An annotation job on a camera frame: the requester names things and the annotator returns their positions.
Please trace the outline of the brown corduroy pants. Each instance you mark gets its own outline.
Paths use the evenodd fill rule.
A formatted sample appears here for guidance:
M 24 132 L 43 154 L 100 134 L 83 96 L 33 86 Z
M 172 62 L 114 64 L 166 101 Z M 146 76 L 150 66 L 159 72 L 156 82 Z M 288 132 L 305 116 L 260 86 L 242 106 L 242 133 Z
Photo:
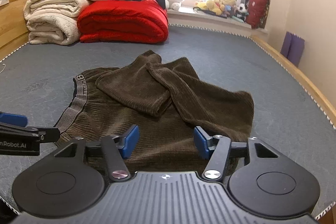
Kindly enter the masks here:
M 209 135 L 246 141 L 254 116 L 252 96 L 202 81 L 185 57 L 163 63 L 147 51 L 122 68 L 95 68 L 73 79 L 73 100 L 56 122 L 59 143 L 82 136 L 97 141 L 139 128 L 126 166 L 137 171 L 202 172 L 194 145 L 199 126 Z

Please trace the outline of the cream folded blanket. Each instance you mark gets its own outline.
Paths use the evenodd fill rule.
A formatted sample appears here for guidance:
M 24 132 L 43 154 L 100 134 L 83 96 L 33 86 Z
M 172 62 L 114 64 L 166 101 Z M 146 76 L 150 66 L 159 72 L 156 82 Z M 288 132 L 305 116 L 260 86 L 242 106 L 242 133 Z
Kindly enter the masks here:
M 77 42 L 77 18 L 88 0 L 27 0 L 23 9 L 30 44 L 68 46 Z

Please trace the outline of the purple yoga mat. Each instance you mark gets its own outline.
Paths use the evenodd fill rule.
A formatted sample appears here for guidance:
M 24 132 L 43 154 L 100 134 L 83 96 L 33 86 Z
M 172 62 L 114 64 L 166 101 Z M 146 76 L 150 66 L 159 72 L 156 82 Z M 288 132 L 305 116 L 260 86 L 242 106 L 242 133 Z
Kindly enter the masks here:
M 305 48 L 305 40 L 296 34 L 286 32 L 280 53 L 298 67 Z

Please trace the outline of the red folded blanket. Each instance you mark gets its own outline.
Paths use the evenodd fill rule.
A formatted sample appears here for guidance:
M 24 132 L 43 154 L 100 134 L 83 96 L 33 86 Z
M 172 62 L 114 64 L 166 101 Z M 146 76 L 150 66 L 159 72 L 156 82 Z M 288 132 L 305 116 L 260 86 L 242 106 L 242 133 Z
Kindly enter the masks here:
M 156 0 L 97 1 L 77 18 L 80 42 L 157 44 L 169 36 L 168 17 Z

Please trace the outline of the panda plush toy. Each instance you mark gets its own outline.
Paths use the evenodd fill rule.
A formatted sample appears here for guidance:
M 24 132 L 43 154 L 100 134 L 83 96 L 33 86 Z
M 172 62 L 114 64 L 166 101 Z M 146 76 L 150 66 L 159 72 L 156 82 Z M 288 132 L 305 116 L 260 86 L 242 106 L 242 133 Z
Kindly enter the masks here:
M 235 16 L 243 22 L 246 21 L 246 18 L 248 16 L 248 6 L 246 4 L 246 0 L 236 0 Z

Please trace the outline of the yellow bear plush toy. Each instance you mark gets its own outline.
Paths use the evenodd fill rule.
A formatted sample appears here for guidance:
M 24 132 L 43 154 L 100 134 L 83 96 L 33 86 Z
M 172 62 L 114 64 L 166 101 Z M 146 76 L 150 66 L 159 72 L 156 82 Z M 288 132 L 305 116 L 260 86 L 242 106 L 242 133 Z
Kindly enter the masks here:
M 236 12 L 236 0 L 200 1 L 195 4 L 193 9 L 224 18 L 231 17 Z

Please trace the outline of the dark red cushion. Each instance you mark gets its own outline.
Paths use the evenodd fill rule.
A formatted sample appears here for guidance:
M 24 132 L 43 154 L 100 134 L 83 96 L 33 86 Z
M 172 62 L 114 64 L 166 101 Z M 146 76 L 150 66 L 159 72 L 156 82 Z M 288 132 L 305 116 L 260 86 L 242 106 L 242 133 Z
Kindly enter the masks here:
M 248 23 L 252 29 L 265 28 L 269 5 L 270 0 L 248 1 L 248 16 L 246 18 L 246 23 Z

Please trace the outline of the wooden bed frame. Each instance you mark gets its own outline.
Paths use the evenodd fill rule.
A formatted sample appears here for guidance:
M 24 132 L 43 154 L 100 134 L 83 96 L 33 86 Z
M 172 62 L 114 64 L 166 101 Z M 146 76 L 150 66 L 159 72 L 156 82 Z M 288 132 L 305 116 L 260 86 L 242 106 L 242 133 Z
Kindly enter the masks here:
M 25 1 L 10 0 L 8 4 L 1 7 L 1 61 L 4 61 L 27 44 L 28 30 L 23 17 Z M 263 39 L 257 35 L 250 35 L 247 38 L 263 49 L 302 86 L 324 113 L 331 126 L 335 128 L 335 108 L 319 88 L 301 70 Z

